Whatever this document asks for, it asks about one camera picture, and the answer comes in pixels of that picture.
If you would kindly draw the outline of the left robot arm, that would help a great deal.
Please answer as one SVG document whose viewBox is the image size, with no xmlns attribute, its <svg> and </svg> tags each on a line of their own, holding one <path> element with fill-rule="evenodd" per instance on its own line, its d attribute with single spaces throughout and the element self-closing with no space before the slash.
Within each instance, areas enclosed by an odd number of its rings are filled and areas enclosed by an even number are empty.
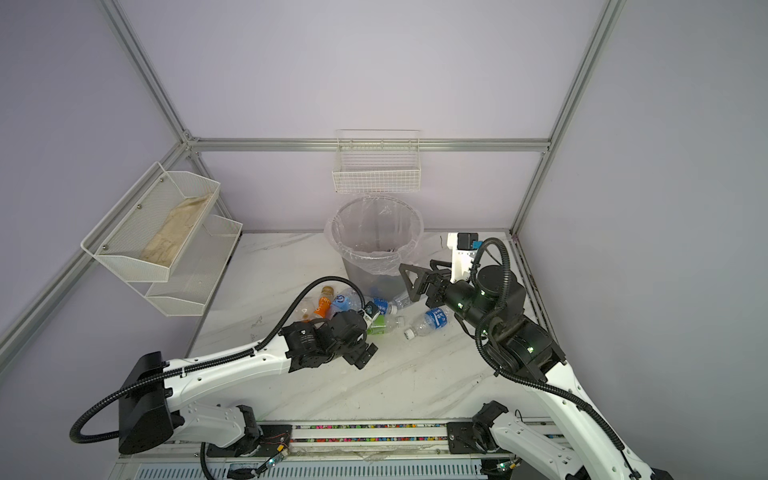
<svg viewBox="0 0 768 480">
<path fill-rule="evenodd" d="M 246 381 L 318 368 L 337 358 L 362 369 L 377 351 L 367 341 L 367 329 L 378 316 L 378 307 L 368 303 L 329 319 L 291 323 L 265 345 L 253 342 L 242 350 L 170 362 L 158 352 L 144 355 L 126 382 L 155 373 L 166 377 L 120 398 L 119 453 L 143 453 L 168 441 L 206 443 L 221 455 L 256 452 L 271 441 L 253 409 L 224 407 L 213 402 L 212 395 Z"/>
</svg>

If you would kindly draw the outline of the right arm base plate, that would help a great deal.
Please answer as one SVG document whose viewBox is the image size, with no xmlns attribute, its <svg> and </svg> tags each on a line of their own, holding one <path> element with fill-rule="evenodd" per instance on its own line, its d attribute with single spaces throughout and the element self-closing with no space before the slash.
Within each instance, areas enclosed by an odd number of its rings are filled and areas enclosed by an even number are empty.
<svg viewBox="0 0 768 480">
<path fill-rule="evenodd" d="M 449 422 L 446 429 L 451 454 L 489 454 L 499 449 L 490 427 L 482 422 Z"/>
</svg>

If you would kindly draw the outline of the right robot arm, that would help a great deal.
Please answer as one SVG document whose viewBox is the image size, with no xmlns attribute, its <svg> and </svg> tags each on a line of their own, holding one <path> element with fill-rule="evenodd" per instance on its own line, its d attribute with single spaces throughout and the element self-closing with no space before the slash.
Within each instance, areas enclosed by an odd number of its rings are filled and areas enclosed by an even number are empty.
<svg viewBox="0 0 768 480">
<path fill-rule="evenodd" d="M 493 374 L 537 397 L 569 446 L 530 430 L 498 401 L 449 427 L 453 440 L 476 453 L 509 452 L 549 479 L 670 478 L 641 460 L 592 404 L 560 346 L 525 315 L 526 293 L 508 264 L 473 267 L 469 279 L 457 281 L 444 261 L 403 264 L 399 271 L 412 300 L 425 296 L 428 306 L 445 306 L 473 327 L 475 347 Z"/>
</svg>

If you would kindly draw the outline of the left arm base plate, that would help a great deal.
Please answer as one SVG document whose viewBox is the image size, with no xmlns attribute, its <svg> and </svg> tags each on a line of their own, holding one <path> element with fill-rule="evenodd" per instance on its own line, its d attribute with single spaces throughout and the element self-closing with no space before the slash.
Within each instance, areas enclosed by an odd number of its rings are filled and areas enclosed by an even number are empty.
<svg viewBox="0 0 768 480">
<path fill-rule="evenodd" d="M 244 436 L 228 447 L 220 449 L 227 457 L 271 457 L 280 446 L 288 447 L 293 426 L 290 424 L 267 424 L 247 427 Z"/>
</svg>

